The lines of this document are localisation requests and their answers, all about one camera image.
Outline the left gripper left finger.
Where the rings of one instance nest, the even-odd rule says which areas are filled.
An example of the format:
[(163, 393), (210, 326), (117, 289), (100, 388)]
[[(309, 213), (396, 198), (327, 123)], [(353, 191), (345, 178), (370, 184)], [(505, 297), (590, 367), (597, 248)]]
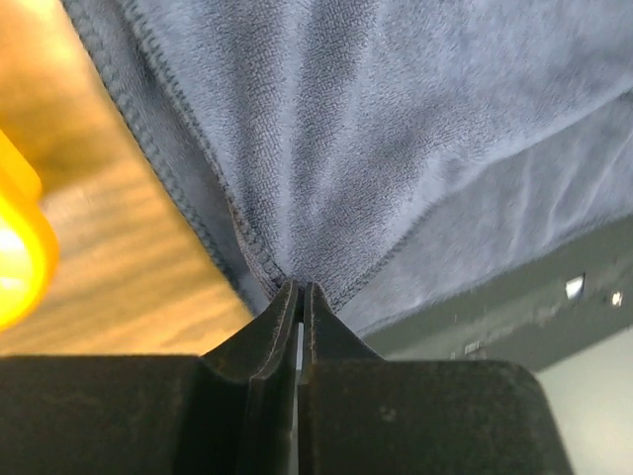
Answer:
[(205, 355), (1, 361), (5, 474), (285, 474), (300, 291)]

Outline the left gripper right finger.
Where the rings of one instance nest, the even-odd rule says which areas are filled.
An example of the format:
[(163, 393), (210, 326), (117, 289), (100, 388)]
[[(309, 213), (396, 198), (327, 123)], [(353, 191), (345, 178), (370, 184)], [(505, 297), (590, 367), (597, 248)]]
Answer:
[(306, 287), (303, 474), (569, 474), (535, 377), (498, 360), (388, 361)]

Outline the dark blue towel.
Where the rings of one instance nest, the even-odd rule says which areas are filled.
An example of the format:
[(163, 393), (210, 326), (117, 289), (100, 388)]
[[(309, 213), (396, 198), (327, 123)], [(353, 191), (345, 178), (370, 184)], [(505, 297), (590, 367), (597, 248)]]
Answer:
[(356, 332), (632, 211), (628, 1), (68, 1), (153, 171), (254, 313)]

